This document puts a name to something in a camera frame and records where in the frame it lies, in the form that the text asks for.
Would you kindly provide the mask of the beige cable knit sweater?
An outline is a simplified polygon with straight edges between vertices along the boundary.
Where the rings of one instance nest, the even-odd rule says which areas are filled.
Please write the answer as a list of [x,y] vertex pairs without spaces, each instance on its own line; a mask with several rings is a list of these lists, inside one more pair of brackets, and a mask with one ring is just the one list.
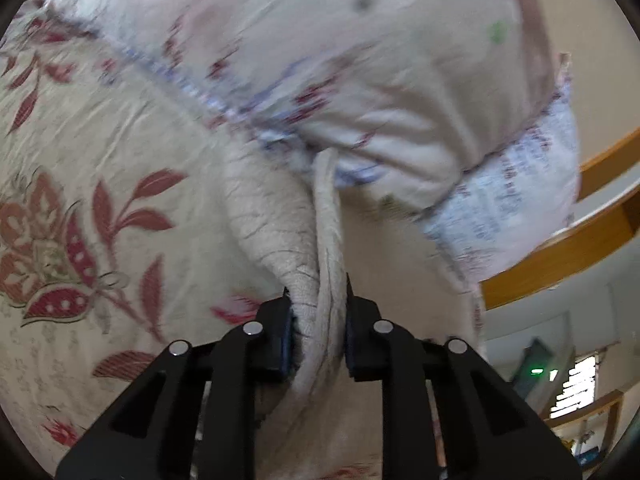
[[416,335],[473,347],[483,343],[480,291],[407,218],[342,202],[334,151],[319,155],[309,182],[254,141],[225,140],[221,160],[233,235],[294,313],[293,374],[256,394],[258,477],[380,478],[382,394],[353,382],[343,358],[346,278]]

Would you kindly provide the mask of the pink tree print pillow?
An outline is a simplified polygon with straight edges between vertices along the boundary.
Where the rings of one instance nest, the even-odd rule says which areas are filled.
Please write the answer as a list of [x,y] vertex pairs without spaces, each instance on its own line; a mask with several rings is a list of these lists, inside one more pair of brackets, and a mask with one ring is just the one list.
[[297,169],[414,209],[550,101],[538,0],[46,0],[74,25],[234,122]]

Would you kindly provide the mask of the yellow wooden bed frame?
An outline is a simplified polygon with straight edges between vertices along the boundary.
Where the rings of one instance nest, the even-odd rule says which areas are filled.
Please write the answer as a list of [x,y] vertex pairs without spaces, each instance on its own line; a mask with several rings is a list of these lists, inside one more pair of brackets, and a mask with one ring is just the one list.
[[[603,190],[639,161],[634,130],[580,167],[578,200]],[[485,307],[494,310],[548,289],[587,270],[633,240],[639,232],[639,187],[557,232],[516,266],[480,284]]]

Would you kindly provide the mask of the mauve lower pillow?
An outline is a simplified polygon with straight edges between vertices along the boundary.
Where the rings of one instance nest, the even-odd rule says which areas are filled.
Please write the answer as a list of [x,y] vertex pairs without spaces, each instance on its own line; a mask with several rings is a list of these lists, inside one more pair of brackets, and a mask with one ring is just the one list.
[[562,53],[551,101],[540,115],[464,176],[420,227],[444,270],[477,290],[566,225],[579,185],[572,61]]

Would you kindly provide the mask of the floral cream bedspread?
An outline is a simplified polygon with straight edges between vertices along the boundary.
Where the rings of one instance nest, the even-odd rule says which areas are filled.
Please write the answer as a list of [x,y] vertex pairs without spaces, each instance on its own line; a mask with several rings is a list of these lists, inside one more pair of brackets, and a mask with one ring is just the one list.
[[172,340],[282,292],[233,235],[230,138],[37,0],[2,37],[1,408],[46,474]]

